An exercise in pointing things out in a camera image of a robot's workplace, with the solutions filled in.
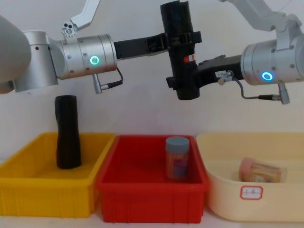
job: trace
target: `blue indicator light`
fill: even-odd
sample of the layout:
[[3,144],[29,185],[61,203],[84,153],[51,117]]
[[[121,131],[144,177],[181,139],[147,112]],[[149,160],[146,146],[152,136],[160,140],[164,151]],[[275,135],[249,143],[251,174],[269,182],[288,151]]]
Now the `blue indicator light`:
[[266,81],[271,81],[272,79],[274,79],[274,76],[269,72],[264,72],[262,73],[262,78]]
[[99,58],[97,56],[92,56],[90,62],[92,65],[97,65],[99,63]]

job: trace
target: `white table surface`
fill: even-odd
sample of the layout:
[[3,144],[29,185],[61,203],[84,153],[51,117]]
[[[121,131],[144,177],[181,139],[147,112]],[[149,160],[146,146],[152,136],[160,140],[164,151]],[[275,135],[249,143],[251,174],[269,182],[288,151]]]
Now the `white table surface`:
[[303,228],[304,223],[238,223],[205,211],[200,224],[104,223],[99,212],[90,218],[0,217],[0,228]]

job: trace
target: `red plastic bin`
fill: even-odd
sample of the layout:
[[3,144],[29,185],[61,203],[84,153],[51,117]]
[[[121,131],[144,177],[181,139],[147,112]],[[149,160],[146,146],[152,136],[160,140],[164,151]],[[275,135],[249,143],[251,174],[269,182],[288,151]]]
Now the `red plastic bin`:
[[104,222],[200,223],[209,180],[191,136],[186,181],[166,177],[170,136],[121,135],[98,174]]

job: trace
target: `green indicator light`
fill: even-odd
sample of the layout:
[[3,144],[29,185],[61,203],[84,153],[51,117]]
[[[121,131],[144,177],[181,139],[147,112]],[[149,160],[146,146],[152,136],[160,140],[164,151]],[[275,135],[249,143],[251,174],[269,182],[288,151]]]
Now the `green indicator light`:
[[90,62],[92,65],[97,65],[99,63],[99,58],[97,56],[92,56]]

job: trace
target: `yellow plastic bin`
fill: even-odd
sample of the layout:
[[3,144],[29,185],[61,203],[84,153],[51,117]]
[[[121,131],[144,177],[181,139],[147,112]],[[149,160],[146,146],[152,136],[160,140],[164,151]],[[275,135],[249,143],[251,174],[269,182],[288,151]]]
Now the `yellow plastic bin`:
[[[235,221],[304,222],[304,133],[204,133],[209,208]],[[241,182],[244,157],[287,168],[286,183]]]
[[96,174],[115,135],[81,133],[82,165],[56,165],[57,133],[44,133],[0,166],[0,215],[85,218],[95,210]]

